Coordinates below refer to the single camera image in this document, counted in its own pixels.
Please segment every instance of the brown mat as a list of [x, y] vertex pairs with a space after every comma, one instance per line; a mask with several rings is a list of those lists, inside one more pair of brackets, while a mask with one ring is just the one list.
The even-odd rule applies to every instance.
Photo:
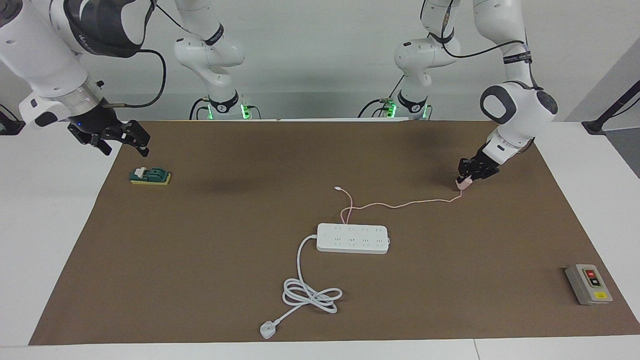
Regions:
[[[458, 159], [489, 122], [147, 122], [147, 159], [123, 147], [31, 345], [261, 341], [289, 307], [300, 241], [356, 204], [456, 196]], [[140, 166], [171, 184], [135, 186]], [[640, 324], [535, 147], [452, 204], [357, 211], [386, 255], [302, 253], [305, 280], [339, 287], [271, 341], [640, 334]], [[580, 306], [562, 267], [593, 263], [614, 302]]]

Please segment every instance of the white plug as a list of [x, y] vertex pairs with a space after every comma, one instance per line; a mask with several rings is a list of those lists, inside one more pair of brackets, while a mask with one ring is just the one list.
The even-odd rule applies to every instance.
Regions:
[[273, 322], [264, 322], [262, 326], [260, 326], [260, 335], [265, 340], [270, 339], [276, 333], [276, 325]]

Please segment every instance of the power strip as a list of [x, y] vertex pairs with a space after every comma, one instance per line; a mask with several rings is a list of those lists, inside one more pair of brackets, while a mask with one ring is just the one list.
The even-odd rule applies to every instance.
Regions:
[[325, 252], [386, 254], [387, 228], [380, 225], [319, 224], [316, 248]]

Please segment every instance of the black pole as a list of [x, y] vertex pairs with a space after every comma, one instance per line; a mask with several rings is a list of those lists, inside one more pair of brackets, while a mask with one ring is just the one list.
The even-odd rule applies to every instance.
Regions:
[[0, 111], [0, 135], [18, 135], [24, 127], [24, 121], [13, 121]]
[[631, 99], [636, 96], [637, 93], [640, 92], [640, 81], [636, 82], [634, 86], [631, 86], [624, 95], [622, 95], [615, 104], [611, 105], [607, 111], [605, 111], [600, 117], [598, 117], [594, 121], [583, 121], [582, 126], [587, 130], [587, 132], [591, 135], [604, 135], [604, 131], [602, 131], [602, 126], [611, 119], [613, 115], [615, 115], [624, 105], [626, 105]]

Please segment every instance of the green light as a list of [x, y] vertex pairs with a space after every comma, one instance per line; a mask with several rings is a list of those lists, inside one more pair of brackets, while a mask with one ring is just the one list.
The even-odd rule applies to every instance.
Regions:
[[396, 104], [391, 103], [391, 107], [387, 110], [387, 117], [396, 117], [396, 109]]
[[242, 116], [245, 120], [251, 118], [251, 110], [249, 110], [244, 104], [240, 104], [240, 109], [242, 110]]

